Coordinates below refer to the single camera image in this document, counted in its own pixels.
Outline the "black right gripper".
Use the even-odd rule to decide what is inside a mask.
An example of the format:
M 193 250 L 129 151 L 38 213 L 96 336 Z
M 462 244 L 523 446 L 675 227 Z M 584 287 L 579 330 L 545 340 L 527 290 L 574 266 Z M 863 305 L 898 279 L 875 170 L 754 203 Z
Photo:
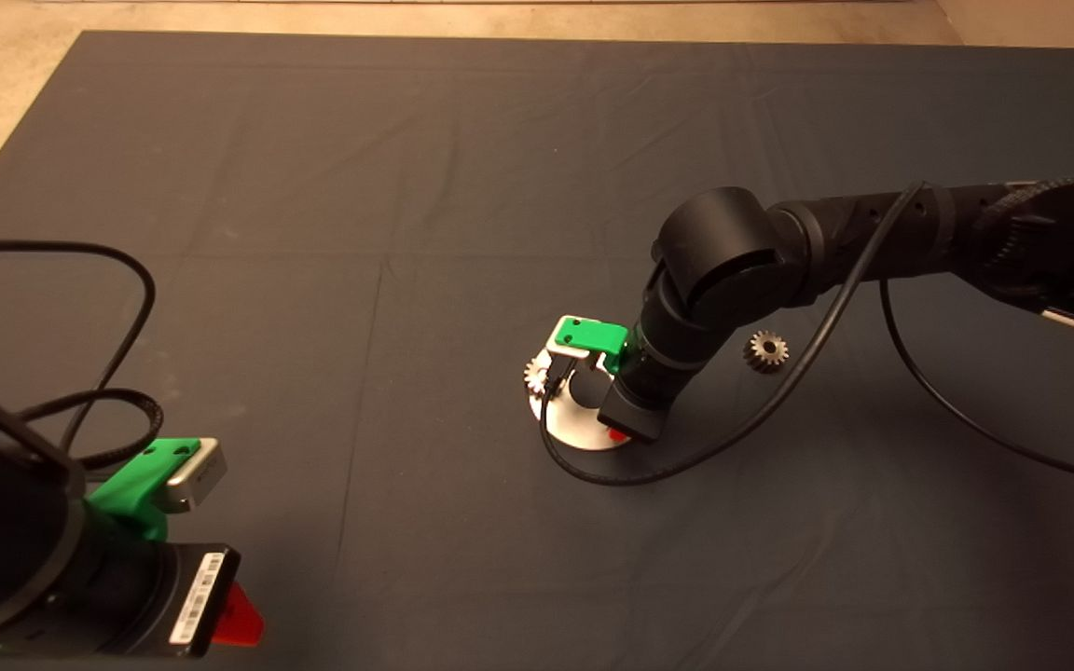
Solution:
M 668 415 L 665 388 L 644 374 L 618 373 L 599 408 L 599 420 L 610 426 L 611 443 L 627 443 L 632 438 L 647 443 L 659 441 Z

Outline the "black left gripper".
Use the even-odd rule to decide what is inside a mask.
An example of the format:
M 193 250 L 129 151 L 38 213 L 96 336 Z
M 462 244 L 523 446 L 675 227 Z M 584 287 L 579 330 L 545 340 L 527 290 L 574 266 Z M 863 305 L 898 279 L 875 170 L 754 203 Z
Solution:
M 256 647 L 265 619 L 234 582 L 242 556 L 224 543 L 163 543 L 153 609 L 142 619 L 137 655 L 199 659 L 212 645 Z

